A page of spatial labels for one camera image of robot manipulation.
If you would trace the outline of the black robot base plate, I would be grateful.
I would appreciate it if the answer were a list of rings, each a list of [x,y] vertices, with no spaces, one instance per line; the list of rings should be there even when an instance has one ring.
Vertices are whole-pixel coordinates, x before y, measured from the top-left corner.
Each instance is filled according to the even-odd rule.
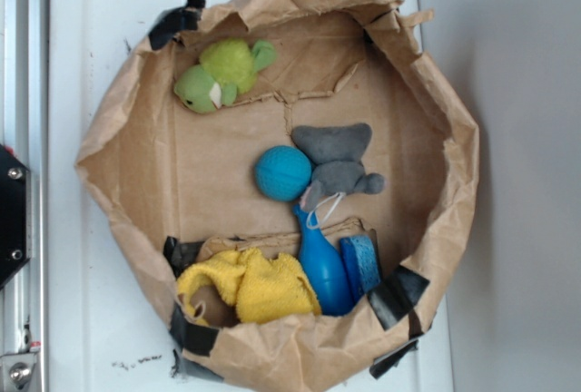
[[[30,260],[30,171],[1,145],[1,289]]]

